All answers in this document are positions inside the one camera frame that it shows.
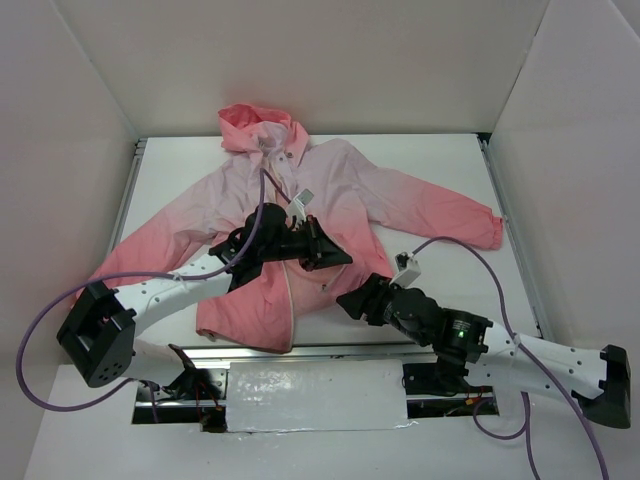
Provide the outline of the pink hooded zip jacket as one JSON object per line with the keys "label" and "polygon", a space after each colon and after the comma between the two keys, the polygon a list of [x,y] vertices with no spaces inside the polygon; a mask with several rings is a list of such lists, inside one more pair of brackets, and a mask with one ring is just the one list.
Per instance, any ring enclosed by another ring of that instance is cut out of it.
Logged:
{"label": "pink hooded zip jacket", "polygon": [[111,287],[146,271],[169,272],[202,246],[220,243],[257,208],[287,212],[287,224],[316,219],[350,257],[344,266],[308,271],[297,261],[266,264],[255,280],[202,301],[196,330],[277,353],[293,344],[297,317],[324,309],[372,274],[392,273],[374,225],[484,250],[500,248],[503,221],[467,196],[382,168],[351,143],[312,144],[284,111],[234,104],[218,113],[228,160],[122,240],[98,269]]}

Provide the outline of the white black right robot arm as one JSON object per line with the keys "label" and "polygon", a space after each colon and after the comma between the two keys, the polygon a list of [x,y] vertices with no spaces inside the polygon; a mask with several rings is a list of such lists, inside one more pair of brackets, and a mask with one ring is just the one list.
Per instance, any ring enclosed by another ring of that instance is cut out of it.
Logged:
{"label": "white black right robot arm", "polygon": [[580,349],[528,335],[511,335],[488,318],[444,308],[418,288],[373,274],[338,305],[355,320],[391,326],[437,357],[435,379],[446,391],[511,388],[569,399],[583,416],[616,429],[631,426],[631,368],[624,348]]}

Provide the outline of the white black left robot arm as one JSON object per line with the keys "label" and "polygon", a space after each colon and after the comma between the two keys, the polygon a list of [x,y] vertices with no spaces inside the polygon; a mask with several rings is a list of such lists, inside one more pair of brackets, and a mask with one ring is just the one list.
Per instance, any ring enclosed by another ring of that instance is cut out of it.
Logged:
{"label": "white black left robot arm", "polygon": [[285,260],[314,271],[348,265],[352,258],[314,216],[288,215],[266,203],[226,240],[174,273],[145,274],[141,282],[117,288],[102,281],[84,287],[57,333],[58,343],[91,388],[130,377],[185,398],[196,386],[190,360],[175,346],[145,346],[137,337],[176,312],[253,281],[264,264]]}

